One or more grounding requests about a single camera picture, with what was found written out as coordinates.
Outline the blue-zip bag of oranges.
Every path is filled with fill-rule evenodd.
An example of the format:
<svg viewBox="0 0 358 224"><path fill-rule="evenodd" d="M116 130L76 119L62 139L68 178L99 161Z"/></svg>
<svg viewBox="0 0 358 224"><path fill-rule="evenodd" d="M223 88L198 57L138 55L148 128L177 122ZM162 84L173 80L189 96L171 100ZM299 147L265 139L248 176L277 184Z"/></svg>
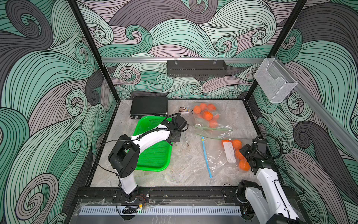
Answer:
<svg viewBox="0 0 358 224"><path fill-rule="evenodd" d="M221 171L248 173L250 166L240 149L251 144L249 139L228 140L201 138L204 158L210 178L217 177Z"/></svg>

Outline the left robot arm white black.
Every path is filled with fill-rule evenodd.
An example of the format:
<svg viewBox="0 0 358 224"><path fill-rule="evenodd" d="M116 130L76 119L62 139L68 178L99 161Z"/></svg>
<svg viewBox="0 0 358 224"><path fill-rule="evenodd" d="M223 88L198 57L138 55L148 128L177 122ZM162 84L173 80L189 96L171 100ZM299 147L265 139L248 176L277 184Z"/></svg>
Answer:
<svg viewBox="0 0 358 224"><path fill-rule="evenodd" d="M180 113L175 113L165 117L151 130L131 137L123 134L118 138L108 155L108 161L116 171L121 190L127 200L133 201L138 194L139 187L133 172L138 165L140 154L162 141L170 145L180 142L181 133L188 127L185 118Z"/></svg>

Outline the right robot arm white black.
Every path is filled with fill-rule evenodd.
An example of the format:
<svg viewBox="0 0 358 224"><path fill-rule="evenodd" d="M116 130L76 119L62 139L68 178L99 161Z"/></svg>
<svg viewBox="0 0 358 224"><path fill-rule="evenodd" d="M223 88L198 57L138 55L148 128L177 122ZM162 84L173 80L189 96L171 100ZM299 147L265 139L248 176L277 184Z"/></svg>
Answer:
<svg viewBox="0 0 358 224"><path fill-rule="evenodd" d="M279 146L275 156L266 152L268 141L263 137L272 138ZM274 162L283 155L281 142L271 134L259 134L251 144L240 150L249 163L249 168L257 182L242 180L236 191L239 202L248 203L261 224L307 224L308 218L300 202L294 202L298 195L294 189L282 186L277 174L280 168Z"/></svg>

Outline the green-zip bag of oranges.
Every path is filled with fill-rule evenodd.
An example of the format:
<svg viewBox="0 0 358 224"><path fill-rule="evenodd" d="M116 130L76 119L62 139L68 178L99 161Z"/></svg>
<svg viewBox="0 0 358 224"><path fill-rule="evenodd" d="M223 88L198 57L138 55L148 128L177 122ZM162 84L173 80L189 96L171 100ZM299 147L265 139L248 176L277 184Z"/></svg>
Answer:
<svg viewBox="0 0 358 224"><path fill-rule="evenodd" d="M230 140L233 129L218 103L194 102L192 108L197 135L215 140Z"/></svg>

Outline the small card box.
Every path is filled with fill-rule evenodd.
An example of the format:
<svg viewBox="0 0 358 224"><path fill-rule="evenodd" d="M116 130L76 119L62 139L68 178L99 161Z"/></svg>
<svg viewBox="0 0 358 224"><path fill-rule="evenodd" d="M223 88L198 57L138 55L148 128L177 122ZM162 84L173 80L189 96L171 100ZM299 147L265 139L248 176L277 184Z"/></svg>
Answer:
<svg viewBox="0 0 358 224"><path fill-rule="evenodd" d="M182 114L189 114L190 113L190 107L183 107L183 106L180 106L179 107L179 113L182 113Z"/></svg>

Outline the green plastic basket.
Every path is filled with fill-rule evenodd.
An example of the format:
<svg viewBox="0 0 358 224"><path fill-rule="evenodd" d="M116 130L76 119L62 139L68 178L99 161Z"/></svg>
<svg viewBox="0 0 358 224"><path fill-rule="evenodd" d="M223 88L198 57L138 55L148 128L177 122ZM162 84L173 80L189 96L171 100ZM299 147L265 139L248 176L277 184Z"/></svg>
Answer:
<svg viewBox="0 0 358 224"><path fill-rule="evenodd" d="M164 117L147 116L139 120L133 135L139 135L153 128L156 128ZM161 172L165 170L171 161L172 146L161 141L149 147L139 156L136 170Z"/></svg>

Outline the black hard case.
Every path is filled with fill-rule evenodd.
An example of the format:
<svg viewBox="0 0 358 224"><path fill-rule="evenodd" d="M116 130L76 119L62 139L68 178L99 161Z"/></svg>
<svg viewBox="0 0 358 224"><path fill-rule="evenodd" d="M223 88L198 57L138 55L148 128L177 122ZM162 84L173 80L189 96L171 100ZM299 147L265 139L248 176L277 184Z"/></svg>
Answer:
<svg viewBox="0 0 358 224"><path fill-rule="evenodd" d="M166 96L143 96L132 100L130 118L141 119L145 116L168 115L168 98Z"/></svg>

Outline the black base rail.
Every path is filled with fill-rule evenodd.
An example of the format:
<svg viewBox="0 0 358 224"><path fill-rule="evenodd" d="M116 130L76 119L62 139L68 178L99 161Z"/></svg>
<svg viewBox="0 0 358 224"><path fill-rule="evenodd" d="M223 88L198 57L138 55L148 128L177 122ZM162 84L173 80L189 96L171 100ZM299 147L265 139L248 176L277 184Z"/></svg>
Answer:
<svg viewBox="0 0 358 224"><path fill-rule="evenodd" d="M139 199L146 204L165 199L218 199L225 203L245 203L241 191L229 184L206 187L138 187L134 196L127 196L120 187L81 187L75 194L75 199L108 199L114 203L133 202Z"/></svg>

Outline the black wall tray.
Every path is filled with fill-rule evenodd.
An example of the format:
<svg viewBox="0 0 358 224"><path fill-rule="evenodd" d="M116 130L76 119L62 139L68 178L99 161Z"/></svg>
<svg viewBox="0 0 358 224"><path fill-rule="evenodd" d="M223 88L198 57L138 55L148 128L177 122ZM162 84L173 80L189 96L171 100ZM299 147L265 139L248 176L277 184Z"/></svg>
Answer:
<svg viewBox="0 0 358 224"><path fill-rule="evenodd" d="M198 80L205 80L209 77L225 77L227 65L225 61L178 61L169 60L167 62L168 77L193 77Z"/></svg>

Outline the clear acrylic wall holder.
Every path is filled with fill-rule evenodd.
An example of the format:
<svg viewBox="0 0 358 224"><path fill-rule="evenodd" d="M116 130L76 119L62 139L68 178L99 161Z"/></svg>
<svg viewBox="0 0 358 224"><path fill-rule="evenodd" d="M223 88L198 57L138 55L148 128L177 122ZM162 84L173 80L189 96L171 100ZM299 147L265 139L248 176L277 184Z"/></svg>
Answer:
<svg viewBox="0 0 358 224"><path fill-rule="evenodd" d="M281 103L297 85L297 80L275 57L265 58L254 78L270 103Z"/></svg>

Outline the aluminium wall rail right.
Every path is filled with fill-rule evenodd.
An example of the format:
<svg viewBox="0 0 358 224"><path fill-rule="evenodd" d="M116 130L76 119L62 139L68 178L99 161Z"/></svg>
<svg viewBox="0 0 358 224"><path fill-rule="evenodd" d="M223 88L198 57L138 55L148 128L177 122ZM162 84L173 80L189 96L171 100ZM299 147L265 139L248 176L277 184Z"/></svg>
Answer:
<svg viewBox="0 0 358 224"><path fill-rule="evenodd" d="M349 133L349 131L347 131L337 119L335 119L329 110L324 107L322 104L324 102L322 99L323 94L320 91L318 82L314 79L314 77L306 68L298 65L297 63L295 66L298 67L298 73L296 73L296 70L291 70L289 67L284 65L277 57L271 56L270 58L277 61L282 77L294 80L294 83L296 83L294 90L301 95L312 111L332 132L333 136L345 148L348 155L357 160L358 140L351 133Z"/></svg>

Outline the aluminium wall rail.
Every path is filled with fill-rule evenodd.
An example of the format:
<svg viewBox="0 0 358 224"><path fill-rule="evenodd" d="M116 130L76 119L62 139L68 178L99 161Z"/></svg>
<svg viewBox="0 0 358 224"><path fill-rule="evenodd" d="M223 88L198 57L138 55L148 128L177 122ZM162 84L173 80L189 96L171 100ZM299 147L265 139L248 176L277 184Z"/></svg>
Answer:
<svg viewBox="0 0 358 224"><path fill-rule="evenodd" d="M322 99L323 94L320 91L318 82L314 79L314 77L306 68L298 65L297 63L295 66L298 67L298 73L296 73L296 70L291 70L289 67L284 65L277 57L271 56L270 58L277 61L282 77L294 80L294 83L296 83L294 90L301 95L312 111L332 132L333 136L345 148L348 155L357 160L358 140L351 133L349 133L349 131L347 131L337 119L335 119L329 110L324 107L322 104L324 102Z"/></svg>
<svg viewBox="0 0 358 224"><path fill-rule="evenodd" d="M264 58L165 58L165 57L103 57L103 63L166 63L169 60L178 61L212 61L223 60L226 63L261 63Z"/></svg>

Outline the aluminium wall rail back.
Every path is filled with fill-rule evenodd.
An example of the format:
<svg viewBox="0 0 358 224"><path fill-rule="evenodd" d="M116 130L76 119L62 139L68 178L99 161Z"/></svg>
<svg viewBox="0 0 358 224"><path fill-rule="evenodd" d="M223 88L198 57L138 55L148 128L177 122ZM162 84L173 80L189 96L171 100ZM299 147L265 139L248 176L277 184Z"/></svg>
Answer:
<svg viewBox="0 0 358 224"><path fill-rule="evenodd" d="M165 58L165 57L103 57L103 63L166 63L169 60L178 61L212 61L223 60L226 63L261 63L264 58Z"/></svg>

